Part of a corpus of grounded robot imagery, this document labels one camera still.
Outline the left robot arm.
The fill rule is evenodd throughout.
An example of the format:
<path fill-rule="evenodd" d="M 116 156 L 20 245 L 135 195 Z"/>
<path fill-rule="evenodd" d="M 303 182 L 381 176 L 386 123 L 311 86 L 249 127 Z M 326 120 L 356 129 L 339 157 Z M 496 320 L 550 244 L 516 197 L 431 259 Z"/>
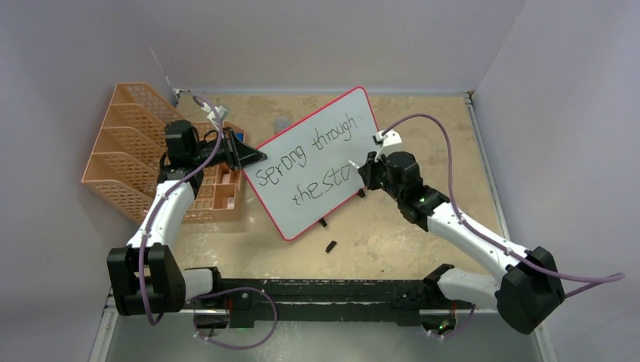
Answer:
<path fill-rule="evenodd" d="M 165 126 L 167 149 L 160 159 L 152 206 L 135 235 L 125 246 L 111 249 L 106 258 L 120 315 L 144 314 L 157 324 L 162 315 L 180 311 L 195 298 L 205 308 L 223 303 L 225 288 L 217 268 L 182 271 L 171 247 L 204 183 L 205 168 L 225 164 L 243 170 L 267 156 L 240 140 L 230 127 L 215 132 L 215 140 L 205 141 L 187 120 Z"/>

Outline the black marker cap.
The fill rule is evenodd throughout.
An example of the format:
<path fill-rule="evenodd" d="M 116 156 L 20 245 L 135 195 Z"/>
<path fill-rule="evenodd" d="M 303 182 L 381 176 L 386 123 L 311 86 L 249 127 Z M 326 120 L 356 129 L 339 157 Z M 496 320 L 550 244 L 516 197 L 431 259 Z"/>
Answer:
<path fill-rule="evenodd" d="M 326 246 L 326 248 L 325 248 L 325 252 L 326 252 L 326 253 L 330 253 L 330 252 L 335 248 L 335 246 L 336 246 L 336 245 L 337 245 L 337 242 L 336 242 L 336 241 L 331 241 L 331 242 L 329 243 L 329 245 L 328 245 L 328 246 Z"/>

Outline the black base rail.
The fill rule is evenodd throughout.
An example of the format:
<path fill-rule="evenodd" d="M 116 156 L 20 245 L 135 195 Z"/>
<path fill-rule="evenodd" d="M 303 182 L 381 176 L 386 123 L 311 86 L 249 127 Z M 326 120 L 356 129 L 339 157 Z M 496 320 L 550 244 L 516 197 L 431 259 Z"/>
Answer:
<path fill-rule="evenodd" d="M 433 272 L 438 272 L 448 264 Z M 223 278 L 219 291 L 194 299 L 195 310 L 224 308 L 233 328 L 256 321 L 394 322 L 423 324 L 423 310 L 470 302 L 445 299 L 430 275 L 423 280 L 267 280 Z"/>

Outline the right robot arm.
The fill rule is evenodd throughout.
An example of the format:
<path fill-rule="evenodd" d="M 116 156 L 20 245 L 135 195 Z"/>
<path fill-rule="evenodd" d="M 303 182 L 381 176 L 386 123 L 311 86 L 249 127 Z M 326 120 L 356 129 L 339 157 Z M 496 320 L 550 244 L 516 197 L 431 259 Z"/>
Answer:
<path fill-rule="evenodd" d="M 365 187 L 383 190 L 397 204 L 401 215 L 425 232 L 450 242 L 488 271 L 477 275 L 454 266 L 433 272 L 423 295 L 432 306 L 450 300 L 498 312 L 515 331 L 532 333 L 566 299 L 555 273 L 553 255 L 543 247 L 529 250 L 488 231 L 494 244 L 478 236 L 484 226 L 464 213 L 456 213 L 452 200 L 423 182 L 415 157 L 393 152 L 375 158 L 369 152 L 356 168 Z"/>

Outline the clear jar of clips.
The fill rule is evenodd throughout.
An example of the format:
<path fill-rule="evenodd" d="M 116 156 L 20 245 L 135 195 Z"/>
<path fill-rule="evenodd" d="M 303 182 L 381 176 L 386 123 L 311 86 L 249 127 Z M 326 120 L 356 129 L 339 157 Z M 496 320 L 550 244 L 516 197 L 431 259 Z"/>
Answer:
<path fill-rule="evenodd" d="M 293 121 L 287 116 L 278 116 L 273 120 L 274 133 L 280 133 L 283 130 L 289 128 Z"/>

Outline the orange plastic file organizer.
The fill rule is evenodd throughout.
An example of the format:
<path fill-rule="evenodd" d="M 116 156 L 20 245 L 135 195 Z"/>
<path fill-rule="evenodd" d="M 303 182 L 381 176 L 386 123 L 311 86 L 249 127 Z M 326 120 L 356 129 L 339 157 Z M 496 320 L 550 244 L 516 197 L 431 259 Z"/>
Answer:
<path fill-rule="evenodd" d="M 164 128 L 182 115 L 146 83 L 115 86 L 82 183 L 134 222 L 151 207 Z M 184 222 L 228 222 L 242 217 L 243 175 L 225 164 L 206 168 Z"/>

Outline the red-framed whiteboard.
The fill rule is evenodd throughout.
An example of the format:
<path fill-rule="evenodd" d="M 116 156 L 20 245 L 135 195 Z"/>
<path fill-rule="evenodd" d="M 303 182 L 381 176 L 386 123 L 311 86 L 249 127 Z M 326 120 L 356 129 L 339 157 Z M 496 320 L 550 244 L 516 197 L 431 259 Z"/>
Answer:
<path fill-rule="evenodd" d="M 243 173 L 286 241 L 292 241 L 363 188 L 348 160 L 362 164 L 379 130 L 363 87 L 339 96 L 275 135 L 267 155 Z"/>

